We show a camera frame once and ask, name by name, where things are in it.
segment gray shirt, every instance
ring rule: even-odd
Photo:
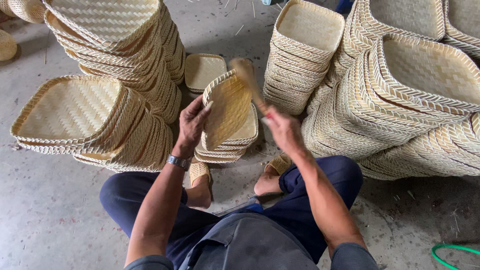
[[[163,256],[150,255],[127,270],[173,270]],[[298,239],[271,219],[255,213],[233,214],[217,223],[188,253],[180,270],[312,269],[317,266]],[[355,243],[340,244],[333,270],[377,270],[373,257]]]

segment person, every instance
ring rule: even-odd
[[[173,160],[187,160],[199,143],[211,111],[201,98],[180,113]],[[254,190],[287,195],[261,213],[217,217],[190,208],[211,203],[202,162],[191,165],[198,176],[188,189],[184,167],[172,161],[161,173],[123,172],[105,182],[100,201],[130,237],[125,269],[318,269],[327,247],[331,269],[378,269],[348,212],[363,181],[358,165],[344,156],[314,159],[300,123],[274,107],[264,119],[284,154],[266,166]]]

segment dark blue pants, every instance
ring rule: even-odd
[[[358,165],[345,156],[316,161],[350,209],[363,183]],[[118,173],[111,176],[100,191],[103,207],[129,237],[140,205],[157,176],[158,173],[150,172]],[[265,209],[263,215],[296,236],[313,261],[318,263],[327,245],[313,219],[305,182],[295,165],[280,176],[279,184],[288,195]],[[187,207],[187,200],[187,193],[183,189],[177,219],[168,240],[167,258],[173,261],[175,269],[178,269],[193,246],[221,220],[213,214]]]

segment brush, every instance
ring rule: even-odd
[[[260,93],[260,88],[254,75],[254,66],[250,59],[234,58],[230,61],[230,65],[237,73],[238,79],[251,92],[253,102],[257,105],[263,115],[268,113],[268,106]]]

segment wristwatch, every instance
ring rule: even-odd
[[[187,160],[177,158],[172,155],[168,155],[167,162],[170,164],[173,164],[175,166],[183,168],[185,171],[188,171],[188,168],[190,167],[190,162],[192,161],[192,158],[189,158]]]

